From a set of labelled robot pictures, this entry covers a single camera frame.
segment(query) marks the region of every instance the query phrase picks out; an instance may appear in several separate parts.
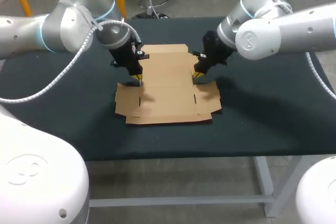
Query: gray concrete floor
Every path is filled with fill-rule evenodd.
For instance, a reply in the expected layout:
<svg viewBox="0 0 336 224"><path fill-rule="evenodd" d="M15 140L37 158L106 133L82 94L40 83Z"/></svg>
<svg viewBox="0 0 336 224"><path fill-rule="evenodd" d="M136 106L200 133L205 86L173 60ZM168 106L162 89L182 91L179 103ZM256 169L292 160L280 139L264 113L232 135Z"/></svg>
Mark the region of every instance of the gray concrete floor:
<svg viewBox="0 0 336 224"><path fill-rule="evenodd" d="M28 0L34 14L50 12L58 0ZM224 16L239 0L170 0L157 8L170 17ZM291 0L294 10L334 0ZM144 10L139 0L125 0L128 17ZM0 15L23 16L18 0L0 0ZM318 54L336 88L336 53ZM290 157L269 157L276 183ZM190 196L260 193L251 158L161 159L89 162L91 198ZM93 208L90 223L300 223L293 198L281 216L266 219L259 204Z"/></svg>

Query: metal table frame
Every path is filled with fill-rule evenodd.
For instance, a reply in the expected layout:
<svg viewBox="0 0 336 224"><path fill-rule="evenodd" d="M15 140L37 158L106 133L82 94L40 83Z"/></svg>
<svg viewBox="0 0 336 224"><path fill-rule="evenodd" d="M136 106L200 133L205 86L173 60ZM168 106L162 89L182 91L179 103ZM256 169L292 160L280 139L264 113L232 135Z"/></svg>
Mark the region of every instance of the metal table frame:
<svg viewBox="0 0 336 224"><path fill-rule="evenodd" d="M295 191L303 174L315 161L315 156L293 156L285 174L274 188L266 157L254 157L262 195L92 199L90 207L264 203L266 217L276 217Z"/></svg>

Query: dark green table cover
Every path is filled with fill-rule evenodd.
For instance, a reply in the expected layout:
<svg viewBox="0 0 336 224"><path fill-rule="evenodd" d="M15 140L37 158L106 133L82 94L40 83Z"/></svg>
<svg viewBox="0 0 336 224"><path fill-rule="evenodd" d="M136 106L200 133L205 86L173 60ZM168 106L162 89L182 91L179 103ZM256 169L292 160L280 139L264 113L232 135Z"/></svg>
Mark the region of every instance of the dark green table cover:
<svg viewBox="0 0 336 224"><path fill-rule="evenodd" d="M223 18L129 20L145 44L187 44L202 50L202 36ZM70 54L33 53L5 62L0 95L21 98L47 85ZM321 78L330 84L315 54ZM110 67L96 41L73 69L34 101L5 105L23 122L62 138L85 160L336 153L336 101L318 84L304 54L248 61L236 54L202 81L217 80L222 113L201 123L126 125L115 115L117 82L131 78Z"/></svg>

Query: flat cardboard box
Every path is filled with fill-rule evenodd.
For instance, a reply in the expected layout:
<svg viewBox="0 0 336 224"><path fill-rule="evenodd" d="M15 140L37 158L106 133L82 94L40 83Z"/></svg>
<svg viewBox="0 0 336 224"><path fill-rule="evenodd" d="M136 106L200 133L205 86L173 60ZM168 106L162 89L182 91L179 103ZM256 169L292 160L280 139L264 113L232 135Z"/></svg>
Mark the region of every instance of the flat cardboard box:
<svg viewBox="0 0 336 224"><path fill-rule="evenodd" d="M222 109L215 82L193 84L192 72L197 58L184 44L146 45L149 59L141 60L140 87L118 83L116 114L126 116L129 124L199 122L212 119Z"/></svg>

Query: white spiral cable wrap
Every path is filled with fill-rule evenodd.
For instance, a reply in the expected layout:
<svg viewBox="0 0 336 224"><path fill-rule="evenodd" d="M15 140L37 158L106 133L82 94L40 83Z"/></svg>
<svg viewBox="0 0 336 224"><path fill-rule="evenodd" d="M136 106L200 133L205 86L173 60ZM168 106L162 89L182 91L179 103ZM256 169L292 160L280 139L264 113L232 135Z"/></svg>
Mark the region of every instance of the white spiral cable wrap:
<svg viewBox="0 0 336 224"><path fill-rule="evenodd" d="M135 29L130 26L127 23L124 23L122 21L118 21L118 20L106 20L103 22L100 22L99 25L100 26L104 26L107 24L116 24L116 25L120 25L120 26L125 26L128 29L130 29L131 34L134 36L134 38L136 39L137 42L141 43L141 39L137 33L137 31L135 31ZM84 52L84 49L87 46L87 43L89 42L90 38L93 36L93 33L98 29L97 26L94 26L90 31L88 36L86 37L86 39L84 40L82 46L79 48L78 52L76 53L76 55L74 56L74 58L72 59L72 61L65 67L65 69L48 85L46 86L44 89L42 89L41 91L30 95L28 97L25 98L21 98L21 99L4 99L4 98L0 98L0 103L23 103L23 102L28 102L31 101L33 99L36 99L38 97L40 97L41 95L43 95L44 93L46 93L48 90L50 90L72 67L73 65L76 63L76 61L78 60L78 58L82 55L82 53Z"/></svg>
<svg viewBox="0 0 336 224"><path fill-rule="evenodd" d="M274 3L277 3L278 6L280 6L282 8L282 10L284 12L286 12L287 14L291 14L293 13L290 5L288 3L283 3L281 2L281 0L272 0ZM333 97L335 100L336 100L336 95L328 88L328 86L325 84L325 82L321 79L321 77L319 76L319 74L317 73L315 67L314 67L314 64L310 58L310 54L308 52L306 52L306 57L307 57L307 60L308 60L308 64L313 72L313 74L315 75L316 79L319 81L319 83L322 85L322 87L326 90L326 92L331 95L331 97Z"/></svg>

